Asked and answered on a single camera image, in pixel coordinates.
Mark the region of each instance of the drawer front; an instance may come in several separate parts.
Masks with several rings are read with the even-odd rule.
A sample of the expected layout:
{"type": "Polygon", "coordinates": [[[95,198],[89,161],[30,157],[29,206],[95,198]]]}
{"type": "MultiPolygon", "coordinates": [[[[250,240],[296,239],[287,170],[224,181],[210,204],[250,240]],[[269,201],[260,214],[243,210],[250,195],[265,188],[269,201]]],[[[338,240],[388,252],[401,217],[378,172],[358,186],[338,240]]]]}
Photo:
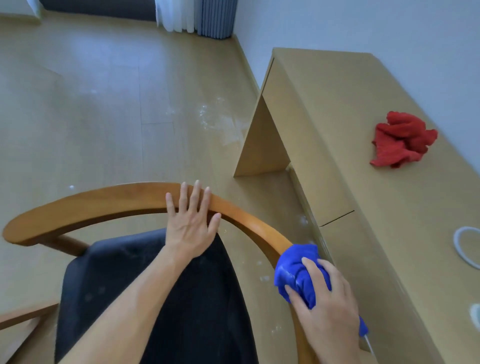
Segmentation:
{"type": "Polygon", "coordinates": [[[262,95],[316,223],[322,226],[353,211],[328,151],[275,59],[262,95]]]}
{"type": "Polygon", "coordinates": [[[415,314],[357,212],[321,227],[320,233],[335,266],[352,286],[378,362],[434,363],[415,314]]]}

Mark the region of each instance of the white wall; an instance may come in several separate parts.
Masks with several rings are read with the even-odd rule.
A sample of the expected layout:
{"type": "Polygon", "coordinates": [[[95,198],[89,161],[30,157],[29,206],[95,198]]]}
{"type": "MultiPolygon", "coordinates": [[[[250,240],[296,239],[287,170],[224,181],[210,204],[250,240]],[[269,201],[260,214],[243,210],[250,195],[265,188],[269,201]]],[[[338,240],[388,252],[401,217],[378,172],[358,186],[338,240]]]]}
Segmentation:
{"type": "Polygon", "coordinates": [[[272,47],[370,52],[480,174],[480,1],[239,0],[259,85],[272,47]]]}
{"type": "Polygon", "coordinates": [[[0,13],[39,17],[39,0],[0,0],[0,13]]]}

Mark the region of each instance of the blue microfiber towel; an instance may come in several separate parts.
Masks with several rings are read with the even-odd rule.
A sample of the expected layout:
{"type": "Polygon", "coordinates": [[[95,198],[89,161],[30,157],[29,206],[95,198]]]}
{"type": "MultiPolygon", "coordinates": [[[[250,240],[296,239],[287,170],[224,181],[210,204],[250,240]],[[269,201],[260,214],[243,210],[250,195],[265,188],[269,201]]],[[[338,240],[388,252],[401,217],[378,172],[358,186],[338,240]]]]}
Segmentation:
{"type": "MultiPolygon", "coordinates": [[[[315,290],[313,289],[313,283],[308,274],[307,268],[301,262],[301,259],[305,257],[317,264],[324,275],[325,282],[329,291],[332,290],[332,284],[330,283],[330,276],[325,269],[318,263],[317,259],[321,259],[318,255],[318,248],[314,244],[299,245],[295,244],[289,247],[279,258],[275,268],[274,284],[278,287],[278,292],[288,303],[290,299],[285,285],[289,285],[295,292],[297,292],[303,299],[305,304],[311,310],[315,307],[315,290]]],[[[359,335],[365,336],[368,334],[367,325],[360,317],[359,335]]]]}

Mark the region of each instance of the wooden desk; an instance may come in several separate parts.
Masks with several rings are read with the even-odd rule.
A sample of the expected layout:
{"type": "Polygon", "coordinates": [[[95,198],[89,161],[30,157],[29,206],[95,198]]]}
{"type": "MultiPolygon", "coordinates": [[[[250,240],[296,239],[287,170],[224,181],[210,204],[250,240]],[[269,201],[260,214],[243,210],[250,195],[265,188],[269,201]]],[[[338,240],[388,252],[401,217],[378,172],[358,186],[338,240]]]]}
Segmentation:
{"type": "MultiPolygon", "coordinates": [[[[374,127],[391,110],[434,127],[371,54],[274,49],[235,176],[292,166],[380,363],[478,363],[468,310],[480,271],[452,236],[480,227],[480,178],[441,134],[419,163],[372,167],[374,127]]],[[[480,237],[462,242],[480,257],[480,237]]]]}

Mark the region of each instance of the red cloth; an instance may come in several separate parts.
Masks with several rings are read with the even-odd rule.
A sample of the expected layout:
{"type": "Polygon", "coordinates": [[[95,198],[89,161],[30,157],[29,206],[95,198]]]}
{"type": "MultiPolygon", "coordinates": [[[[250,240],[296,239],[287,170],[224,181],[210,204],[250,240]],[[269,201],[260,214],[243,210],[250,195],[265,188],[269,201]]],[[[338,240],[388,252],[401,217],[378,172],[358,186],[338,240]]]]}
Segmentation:
{"type": "Polygon", "coordinates": [[[425,122],[406,112],[391,111],[387,122],[377,124],[375,139],[377,158],[370,161],[376,167],[400,168],[408,162],[418,162],[437,139],[435,129],[426,130],[425,122]]]}

